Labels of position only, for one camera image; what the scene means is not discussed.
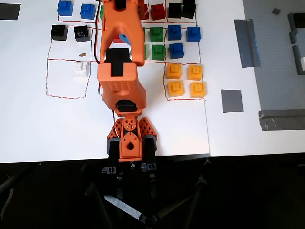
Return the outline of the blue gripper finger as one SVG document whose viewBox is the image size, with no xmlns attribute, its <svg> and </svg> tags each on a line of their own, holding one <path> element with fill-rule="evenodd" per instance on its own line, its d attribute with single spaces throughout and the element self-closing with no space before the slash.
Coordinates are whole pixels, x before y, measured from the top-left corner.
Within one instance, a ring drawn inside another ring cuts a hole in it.
<svg viewBox="0 0 305 229">
<path fill-rule="evenodd" d="M 128 38 L 127 38 L 124 34 L 120 34 L 120 35 L 119 35 L 119 38 L 120 38 L 120 40 L 121 40 L 122 42 L 128 44 L 129 46 L 131 45 L 130 42 L 129 42 L 129 40 L 128 40 Z"/>
</svg>

